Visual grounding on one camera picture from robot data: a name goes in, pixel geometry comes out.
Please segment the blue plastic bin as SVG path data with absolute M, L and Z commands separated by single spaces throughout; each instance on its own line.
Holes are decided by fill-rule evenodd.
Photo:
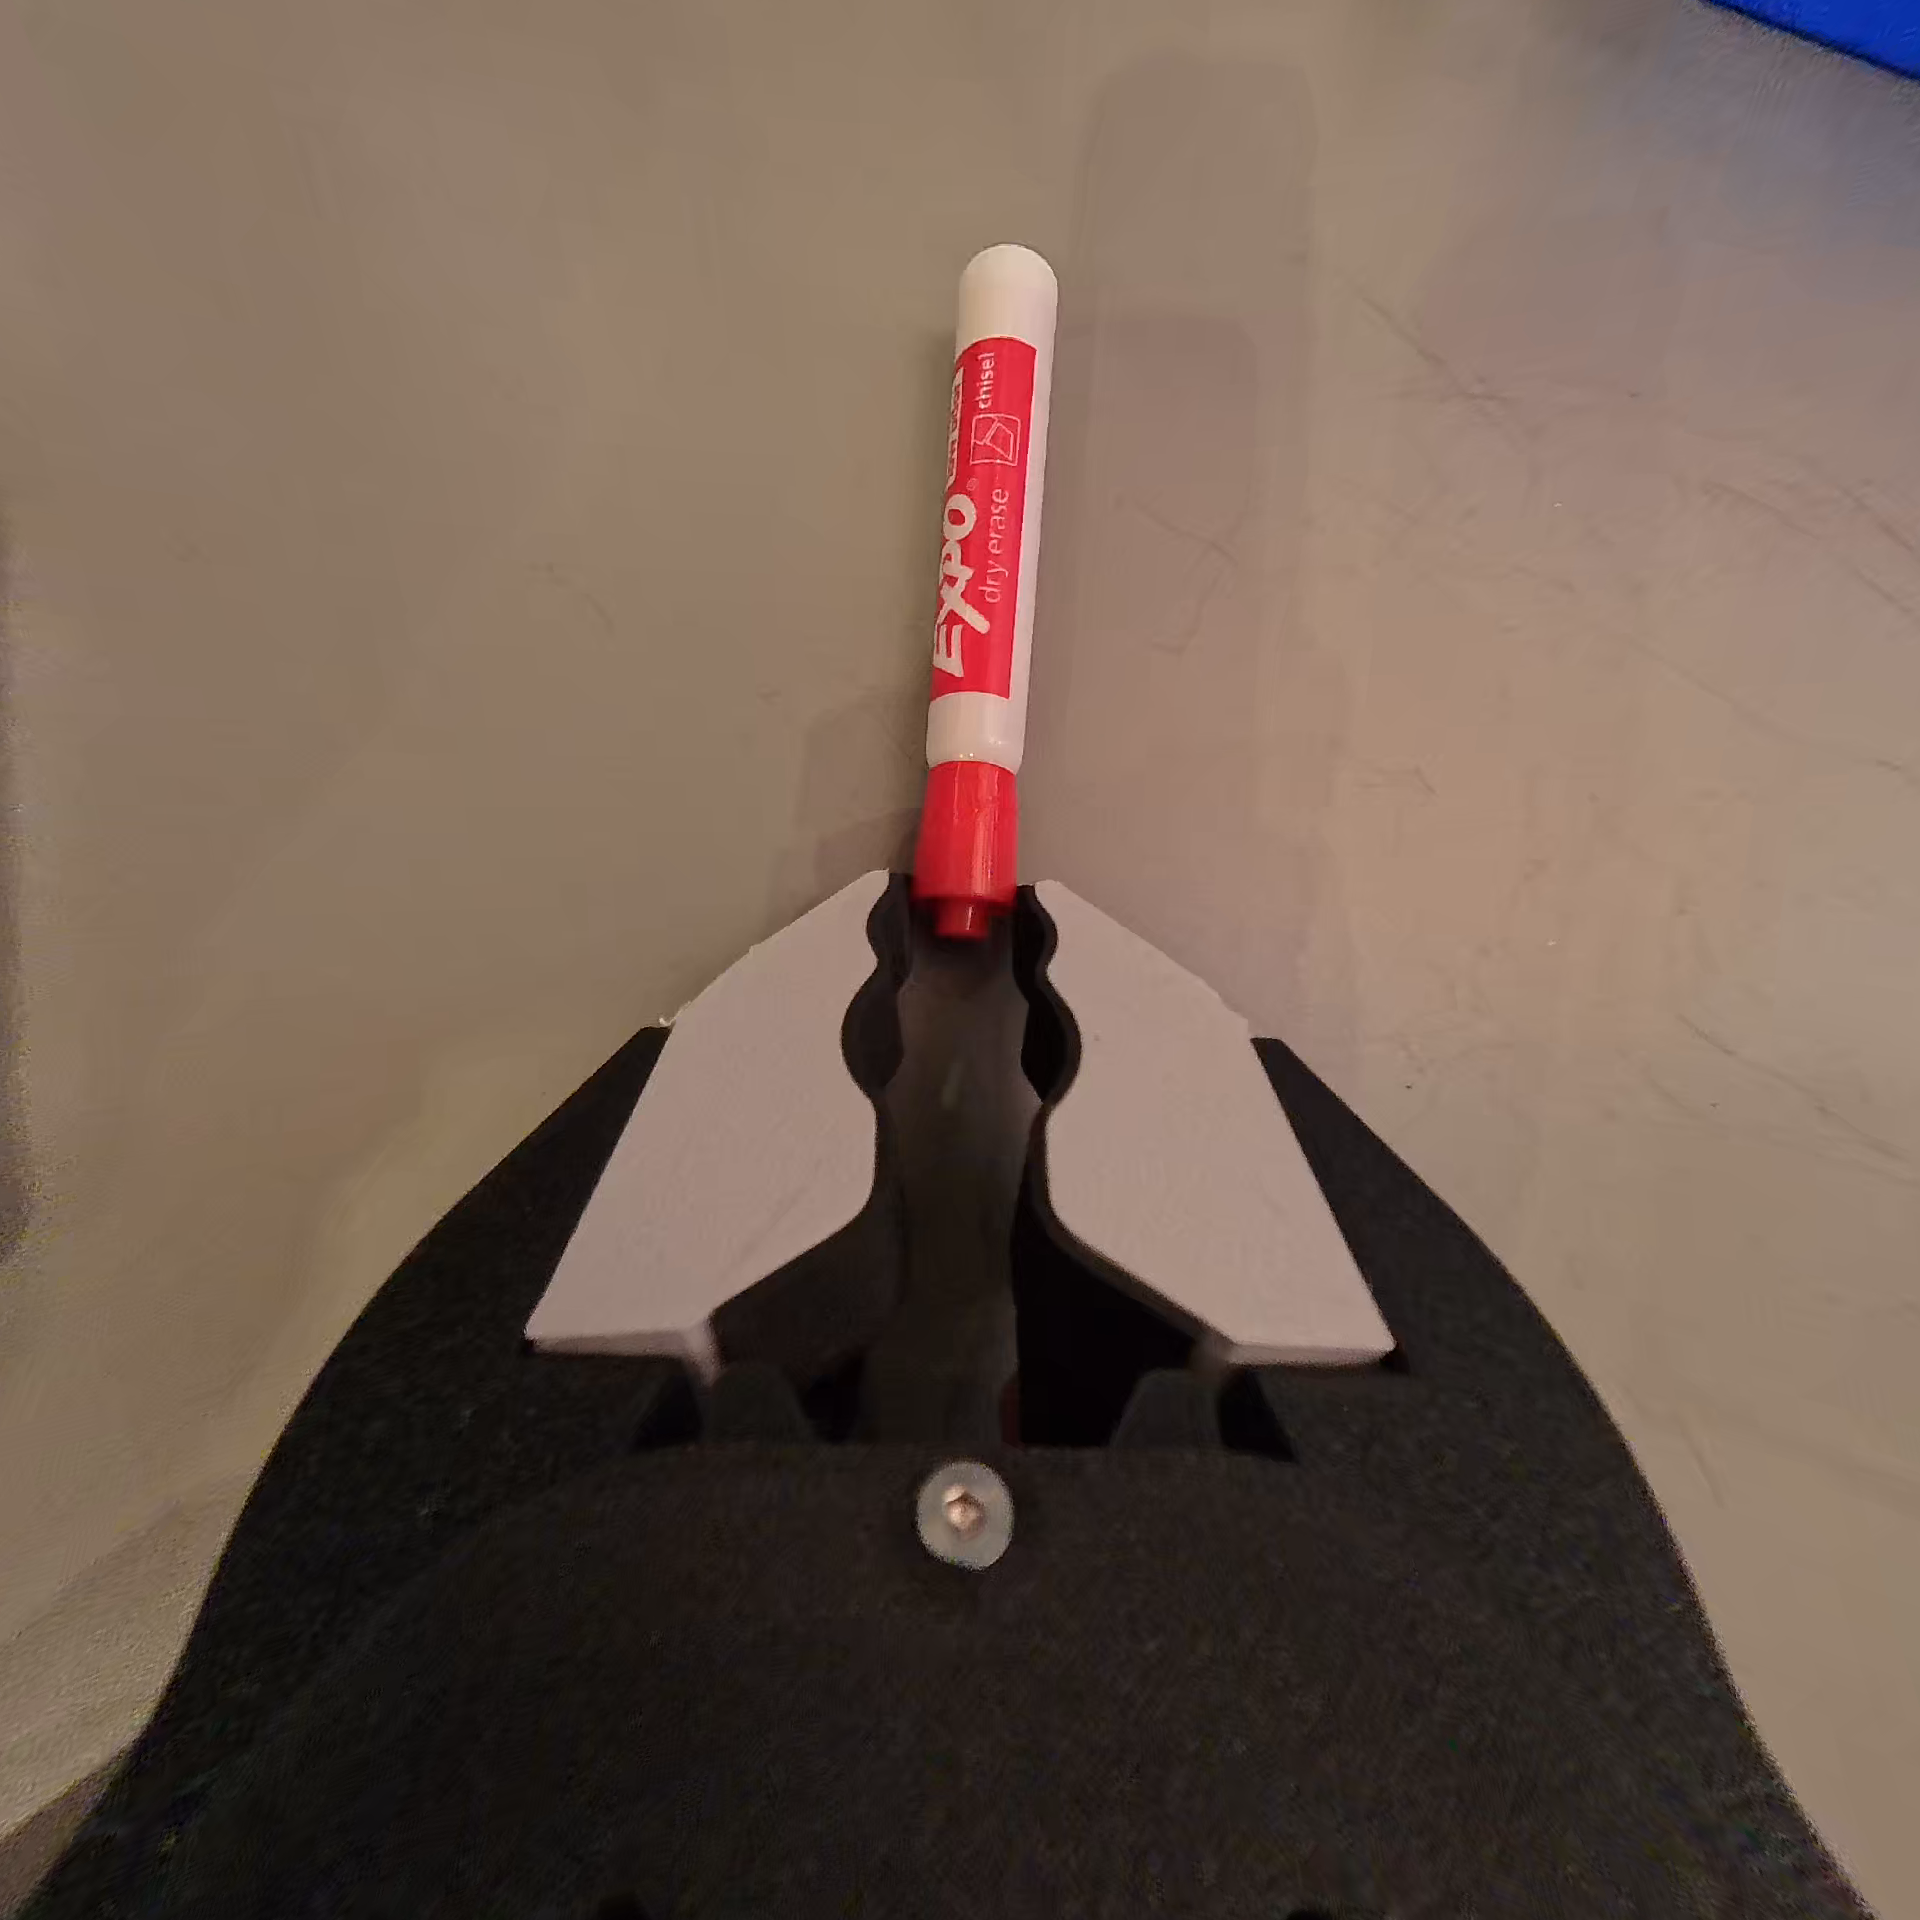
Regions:
M 1891 79 L 1920 79 L 1914 0 L 1717 0 L 1716 10 L 1738 12 L 1767 29 L 1805 37 Z

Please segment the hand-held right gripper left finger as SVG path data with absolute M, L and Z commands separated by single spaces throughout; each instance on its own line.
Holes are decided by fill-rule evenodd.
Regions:
M 909 891 L 870 870 L 748 947 L 658 1055 L 529 1320 L 538 1355 L 838 1377 L 904 1285 L 888 1090 Z

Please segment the red dry erase marker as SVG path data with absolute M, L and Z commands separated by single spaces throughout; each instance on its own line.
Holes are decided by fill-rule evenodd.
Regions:
M 926 800 L 909 877 L 941 944 L 982 944 L 1021 891 L 1053 324 L 1060 279 L 1042 251 L 975 251 L 955 302 Z

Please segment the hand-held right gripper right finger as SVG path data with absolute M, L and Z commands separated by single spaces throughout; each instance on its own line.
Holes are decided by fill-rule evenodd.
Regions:
M 1021 891 L 1021 1070 L 1053 1246 L 1225 1366 L 1371 1366 L 1392 1335 L 1252 1025 L 1060 877 Z

